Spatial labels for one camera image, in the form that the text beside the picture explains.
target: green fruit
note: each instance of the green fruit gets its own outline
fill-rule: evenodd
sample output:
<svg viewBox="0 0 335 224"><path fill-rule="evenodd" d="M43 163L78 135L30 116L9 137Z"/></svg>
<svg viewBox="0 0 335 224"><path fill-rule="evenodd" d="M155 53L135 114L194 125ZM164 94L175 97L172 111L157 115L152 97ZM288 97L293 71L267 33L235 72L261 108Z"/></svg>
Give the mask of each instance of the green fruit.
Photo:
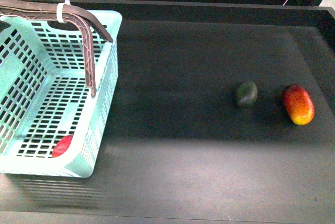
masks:
<svg viewBox="0 0 335 224"><path fill-rule="evenodd" d="M252 106L257 100L257 86L253 81L242 83L235 91L235 103L238 107Z"/></svg>

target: red apple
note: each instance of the red apple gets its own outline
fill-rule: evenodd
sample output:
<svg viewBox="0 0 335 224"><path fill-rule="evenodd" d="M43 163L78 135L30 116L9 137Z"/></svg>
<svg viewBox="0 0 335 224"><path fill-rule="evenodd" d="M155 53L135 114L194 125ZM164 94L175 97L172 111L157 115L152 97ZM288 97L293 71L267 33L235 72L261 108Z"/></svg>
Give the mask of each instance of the red apple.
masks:
<svg viewBox="0 0 335 224"><path fill-rule="evenodd" d="M52 157L56 158L66 152L71 144L72 138L73 135L63 137L53 148Z"/></svg>

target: black tabletop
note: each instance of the black tabletop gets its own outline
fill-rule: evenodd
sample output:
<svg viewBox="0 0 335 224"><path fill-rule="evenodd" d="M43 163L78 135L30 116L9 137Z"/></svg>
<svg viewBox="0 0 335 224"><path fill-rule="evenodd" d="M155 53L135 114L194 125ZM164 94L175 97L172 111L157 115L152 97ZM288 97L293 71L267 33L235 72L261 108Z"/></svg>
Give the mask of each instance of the black tabletop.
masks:
<svg viewBox="0 0 335 224"><path fill-rule="evenodd" d="M93 175L0 175L0 215L8 223L332 223L335 118L322 80L333 80L333 57L313 26L125 19ZM236 108L232 92L245 80L259 98ZM306 126L280 103L290 83L315 103Z"/></svg>

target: plastic basket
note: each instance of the plastic basket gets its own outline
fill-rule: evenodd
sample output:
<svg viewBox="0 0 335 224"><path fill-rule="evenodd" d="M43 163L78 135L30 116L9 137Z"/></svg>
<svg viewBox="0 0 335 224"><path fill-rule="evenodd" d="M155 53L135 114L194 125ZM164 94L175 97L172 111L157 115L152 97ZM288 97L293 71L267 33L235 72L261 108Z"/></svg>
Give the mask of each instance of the plastic basket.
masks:
<svg viewBox="0 0 335 224"><path fill-rule="evenodd" d="M96 94L86 87L79 31L44 20L0 17L0 172L88 177L92 174L117 76L116 37L121 15L90 11L113 43L93 32ZM69 149L55 145L73 135Z"/></svg>

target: white zip tie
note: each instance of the white zip tie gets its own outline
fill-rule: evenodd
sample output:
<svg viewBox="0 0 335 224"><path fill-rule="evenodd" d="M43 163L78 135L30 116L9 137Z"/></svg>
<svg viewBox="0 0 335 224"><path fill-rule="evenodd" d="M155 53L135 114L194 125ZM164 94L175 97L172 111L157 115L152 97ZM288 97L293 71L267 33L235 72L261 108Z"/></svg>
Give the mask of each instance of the white zip tie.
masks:
<svg viewBox="0 0 335 224"><path fill-rule="evenodd" d="M70 0L65 0L64 3L59 3L57 5L57 11L56 11L57 21L61 24L66 24L66 21L63 20L63 6L64 6L64 4L70 5Z"/></svg>

